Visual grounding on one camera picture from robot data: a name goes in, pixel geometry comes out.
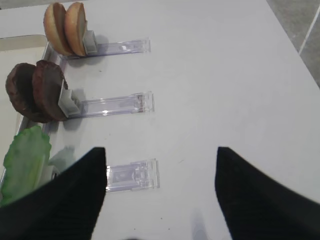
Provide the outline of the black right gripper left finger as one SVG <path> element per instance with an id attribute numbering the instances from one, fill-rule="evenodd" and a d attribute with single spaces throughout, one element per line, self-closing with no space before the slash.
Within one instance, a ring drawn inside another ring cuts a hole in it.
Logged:
<path id="1" fill-rule="evenodd" d="M 106 150 L 94 147 L 57 178 L 1 207 L 2 240 L 89 240 L 107 186 Z"/>

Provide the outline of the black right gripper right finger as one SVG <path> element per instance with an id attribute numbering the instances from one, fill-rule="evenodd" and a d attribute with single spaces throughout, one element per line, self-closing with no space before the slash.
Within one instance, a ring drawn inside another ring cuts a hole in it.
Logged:
<path id="1" fill-rule="evenodd" d="M 229 147 L 216 156 L 215 192 L 233 240 L 318 240 L 320 205 L 273 180 Z"/>

